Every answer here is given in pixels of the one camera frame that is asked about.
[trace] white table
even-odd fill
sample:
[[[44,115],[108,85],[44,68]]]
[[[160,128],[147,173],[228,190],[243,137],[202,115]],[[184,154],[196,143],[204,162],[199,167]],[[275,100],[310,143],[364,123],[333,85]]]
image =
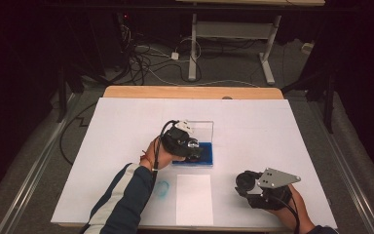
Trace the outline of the white table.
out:
[[[157,182],[169,184],[167,195],[163,198],[153,192],[140,228],[285,230],[272,214],[252,209],[235,190],[239,173],[263,172],[266,167],[301,176],[302,181],[295,187],[303,194],[313,222],[336,227],[290,106],[284,99],[102,98],[52,222],[85,224],[115,174],[126,163],[137,163],[141,150],[171,119],[213,121],[214,165],[212,168],[168,166],[159,171]],[[209,176],[211,195],[207,202],[212,207],[212,225],[177,224],[176,203],[183,198],[176,191],[180,175]]]
[[[191,2],[193,4],[219,3],[219,4],[252,4],[252,5],[280,5],[313,7],[323,6],[324,0],[177,0]],[[188,79],[196,80],[197,67],[197,37],[219,37],[219,38],[243,38],[243,39],[267,39],[266,49],[259,54],[260,63],[269,85],[275,84],[275,78],[268,61],[276,33],[279,29],[281,16],[276,16],[273,23],[257,22],[219,22],[219,21],[197,21],[197,14],[193,14],[191,33],[191,56]]]

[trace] table leg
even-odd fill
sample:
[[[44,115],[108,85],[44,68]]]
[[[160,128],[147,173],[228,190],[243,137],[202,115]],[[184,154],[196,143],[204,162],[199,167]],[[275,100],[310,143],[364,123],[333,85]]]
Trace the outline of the table leg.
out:
[[[197,14],[193,14],[193,21],[191,24],[191,53],[190,53],[190,66],[188,69],[188,80],[195,81],[196,80],[196,62],[197,62],[197,54],[196,54],[196,39],[197,39]]]
[[[58,71],[58,98],[59,98],[59,114],[56,120],[57,123],[62,122],[66,113],[66,87],[65,87],[65,71],[62,66]]]
[[[269,38],[266,45],[265,53],[260,53],[260,62],[262,63],[263,72],[265,73],[266,81],[269,85],[275,84],[275,79],[272,74],[272,69],[270,68],[268,58],[269,54],[272,51],[273,43],[275,42],[276,33],[278,32],[279,23],[281,22],[281,16],[275,17],[275,22],[272,25],[272,28],[269,33]]]

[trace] person's arm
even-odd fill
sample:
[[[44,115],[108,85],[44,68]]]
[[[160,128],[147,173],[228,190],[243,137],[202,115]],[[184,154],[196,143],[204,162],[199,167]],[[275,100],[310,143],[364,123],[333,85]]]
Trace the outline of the person's arm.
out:
[[[141,212],[152,190],[152,167],[156,140],[140,159],[139,165],[127,164],[113,179],[110,186],[93,207],[90,221],[81,233],[136,233]],[[161,146],[159,169],[181,157],[167,153]]]
[[[308,211],[306,210],[305,202],[300,195],[300,193],[293,187],[292,184],[288,185],[290,191],[292,193],[293,201],[289,201],[289,206],[294,210],[297,211],[299,214],[300,226],[299,226],[299,233],[300,234],[335,234],[337,233],[331,227],[322,227],[320,225],[315,226],[311,219],[309,218]],[[288,227],[291,230],[296,228],[296,219],[293,213],[288,208],[282,208],[278,211],[268,210],[268,212],[272,213],[273,215],[277,216],[281,223]]]

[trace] sleeve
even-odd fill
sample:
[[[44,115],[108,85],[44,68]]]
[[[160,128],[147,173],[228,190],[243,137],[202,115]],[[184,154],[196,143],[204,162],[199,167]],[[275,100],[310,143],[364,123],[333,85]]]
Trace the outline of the sleeve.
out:
[[[90,221],[81,233],[136,233],[151,189],[150,171],[137,164],[127,164],[95,204]]]
[[[331,227],[318,225],[308,232],[308,234],[338,234],[338,232]]]

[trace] white paper sheet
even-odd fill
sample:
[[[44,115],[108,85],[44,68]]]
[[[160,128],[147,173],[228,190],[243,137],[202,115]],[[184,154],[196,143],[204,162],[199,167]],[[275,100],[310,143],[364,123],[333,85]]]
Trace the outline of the white paper sheet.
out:
[[[210,175],[177,176],[176,224],[213,224]]]

